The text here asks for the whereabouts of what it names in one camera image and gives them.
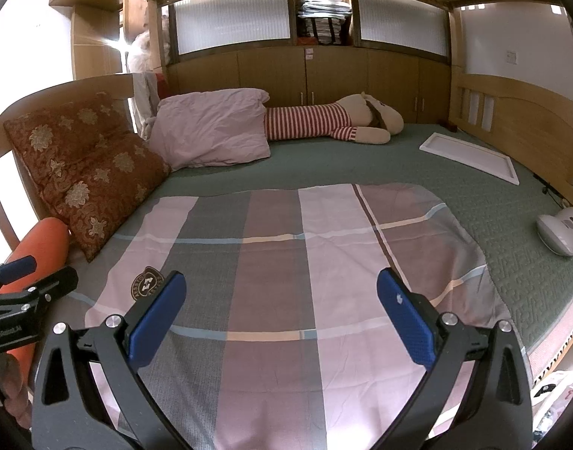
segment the wooden headboard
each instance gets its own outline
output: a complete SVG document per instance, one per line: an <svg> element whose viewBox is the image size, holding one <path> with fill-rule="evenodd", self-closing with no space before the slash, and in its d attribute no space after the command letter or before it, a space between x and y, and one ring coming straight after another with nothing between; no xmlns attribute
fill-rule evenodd
<svg viewBox="0 0 573 450"><path fill-rule="evenodd" d="M107 91L113 99L126 100L134 96L134 85L132 83L132 74L112 74L108 76L97 76L94 78L80 79L79 81L70 81L58 86L43 89L33 94L29 94L10 105L0 115L0 158L11 150L11 144L5 134L3 122L18 117L24 113L38 110L39 108L57 106L68 101L87 98L99 91ZM18 160L15 161L20 173L21 182L30 204L34 208L36 216L41 219L50 216L48 209L36 192L35 186L30 179L26 169ZM19 240L14 229L9 222L5 209L0 202L0 229L11 249L14 249Z"/></svg>
<svg viewBox="0 0 573 450"><path fill-rule="evenodd" d="M573 205L572 100L515 79L458 74L449 121L525 165Z"/></svg>

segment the white electronic device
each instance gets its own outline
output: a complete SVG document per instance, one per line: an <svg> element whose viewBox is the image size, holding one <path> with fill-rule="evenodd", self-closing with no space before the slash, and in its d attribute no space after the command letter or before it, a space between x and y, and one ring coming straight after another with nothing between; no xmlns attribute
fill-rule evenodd
<svg viewBox="0 0 573 450"><path fill-rule="evenodd" d="M573 255L573 207L555 216L541 214L537 219L538 236L551 251L567 257Z"/></svg>

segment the silver screw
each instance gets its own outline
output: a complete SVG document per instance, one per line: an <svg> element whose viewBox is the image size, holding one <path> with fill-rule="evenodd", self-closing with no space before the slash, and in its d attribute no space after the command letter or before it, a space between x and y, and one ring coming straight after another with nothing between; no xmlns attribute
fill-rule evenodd
<svg viewBox="0 0 573 450"><path fill-rule="evenodd" d="M115 328L116 326L119 326L121 322L122 322L122 317L120 317L119 314L112 314L105 320L105 324L110 328Z"/></svg>
<svg viewBox="0 0 573 450"><path fill-rule="evenodd" d="M505 333L511 332L511 323L507 320L501 320L499 322L499 330Z"/></svg>
<svg viewBox="0 0 573 450"><path fill-rule="evenodd" d="M459 318L457 318L453 313L443 313L441 320L447 326L455 326L459 321Z"/></svg>
<svg viewBox="0 0 573 450"><path fill-rule="evenodd" d="M65 332L66 328L67 325L65 323L57 323L55 326L53 326L53 333L60 335L61 333Z"/></svg>

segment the green mattress pad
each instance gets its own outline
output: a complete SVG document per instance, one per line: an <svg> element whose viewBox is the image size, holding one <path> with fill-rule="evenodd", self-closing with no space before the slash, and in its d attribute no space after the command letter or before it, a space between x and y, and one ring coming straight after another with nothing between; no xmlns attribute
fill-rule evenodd
<svg viewBox="0 0 573 450"><path fill-rule="evenodd" d="M463 132L408 125L385 145L331 138L271 143L271 157L226 167L174 172L154 196L211 196L252 189L389 182L425 187L446 202L478 242L490 275L530 352L573 300L573 257L553 254L538 238L539 214L559 207L543 185L514 162L520 185L419 150L433 132L484 145Z"/></svg>

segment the wall outlet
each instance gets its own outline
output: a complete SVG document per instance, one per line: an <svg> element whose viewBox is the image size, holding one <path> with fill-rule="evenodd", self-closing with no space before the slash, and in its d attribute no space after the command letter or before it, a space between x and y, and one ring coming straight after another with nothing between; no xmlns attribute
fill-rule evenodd
<svg viewBox="0 0 573 450"><path fill-rule="evenodd" d="M507 51L505 54L505 61L508 64L517 64L517 53L515 51Z"/></svg>

